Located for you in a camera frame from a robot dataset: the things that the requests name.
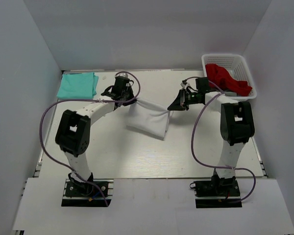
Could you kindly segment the white t-shirt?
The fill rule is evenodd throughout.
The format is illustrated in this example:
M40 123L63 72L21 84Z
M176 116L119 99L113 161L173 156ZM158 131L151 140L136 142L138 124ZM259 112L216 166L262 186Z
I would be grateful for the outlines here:
M169 128L170 114L166 107L138 98L130 105L126 125L163 140Z

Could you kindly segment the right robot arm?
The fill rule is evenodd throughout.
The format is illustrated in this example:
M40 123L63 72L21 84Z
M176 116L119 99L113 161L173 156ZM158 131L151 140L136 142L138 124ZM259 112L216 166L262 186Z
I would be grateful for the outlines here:
M169 111L187 111L190 105L203 104L193 127L191 136L191 152L196 162L202 166L213 168L218 178L211 183L212 191L223 195L229 190L228 179L235 177L237 162L245 144L254 136L255 127L251 105L247 101L234 100L207 77L192 76L181 82L177 97L168 106ZM200 117L206 108L220 113L220 134L223 139L221 156L216 166L202 163L194 152L195 130Z

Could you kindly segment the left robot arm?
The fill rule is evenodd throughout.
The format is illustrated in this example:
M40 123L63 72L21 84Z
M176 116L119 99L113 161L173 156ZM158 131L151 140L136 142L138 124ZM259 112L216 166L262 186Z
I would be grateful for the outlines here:
M115 84L106 88L99 96L99 102L92 102L77 111L66 110L62 114L55 142L65 153L72 168L70 181L77 184L76 188L82 195L89 195L94 189L93 174L86 159L91 126L117 108L136 102L133 83L127 77L117 76Z

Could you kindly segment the folded teal t-shirt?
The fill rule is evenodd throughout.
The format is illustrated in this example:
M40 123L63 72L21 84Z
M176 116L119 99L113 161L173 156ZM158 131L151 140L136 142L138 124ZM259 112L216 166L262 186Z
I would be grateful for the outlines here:
M58 99L93 99L97 94L98 76L94 72L63 74Z

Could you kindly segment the red t-shirt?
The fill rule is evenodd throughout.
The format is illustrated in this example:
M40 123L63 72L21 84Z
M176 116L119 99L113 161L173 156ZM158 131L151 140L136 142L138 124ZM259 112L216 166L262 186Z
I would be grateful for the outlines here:
M240 96L248 96L252 87L247 81L237 81L223 67L216 64L205 65L208 79L216 84L223 91L230 90Z

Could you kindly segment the grey t-shirt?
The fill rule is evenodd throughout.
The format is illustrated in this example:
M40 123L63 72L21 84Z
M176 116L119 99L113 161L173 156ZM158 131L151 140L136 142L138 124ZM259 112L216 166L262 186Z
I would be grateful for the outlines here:
M237 93L236 92L233 92L233 91L230 91L230 90L225 90L224 91L224 94L226 96L230 96L230 97L237 97Z

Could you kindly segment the white plastic basket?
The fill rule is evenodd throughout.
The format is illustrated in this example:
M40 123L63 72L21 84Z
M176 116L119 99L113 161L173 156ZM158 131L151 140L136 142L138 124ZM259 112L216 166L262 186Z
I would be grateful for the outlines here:
M252 91L248 96L237 95L237 97L231 97L232 99L246 101L249 99L254 99L257 96L254 80L245 59L241 55L229 53L210 53L202 55L201 61L204 76L207 76L205 65L216 64L225 68L233 79L237 81L247 81L248 85L252 87Z

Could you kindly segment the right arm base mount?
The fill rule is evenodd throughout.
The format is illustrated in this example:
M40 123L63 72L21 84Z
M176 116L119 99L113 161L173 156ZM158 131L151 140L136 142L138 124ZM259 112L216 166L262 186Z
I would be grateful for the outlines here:
M235 177L220 179L213 176L210 180L190 183L195 191L197 209L241 208L241 194Z

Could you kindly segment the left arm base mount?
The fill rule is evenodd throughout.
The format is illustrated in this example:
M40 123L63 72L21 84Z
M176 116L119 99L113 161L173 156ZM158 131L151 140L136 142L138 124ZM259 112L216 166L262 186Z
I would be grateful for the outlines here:
M88 189L84 190L69 179L66 179L61 206L86 208L102 208L109 206L113 197L114 180L98 179L94 181L94 184L103 192L107 205L96 187L88 185Z

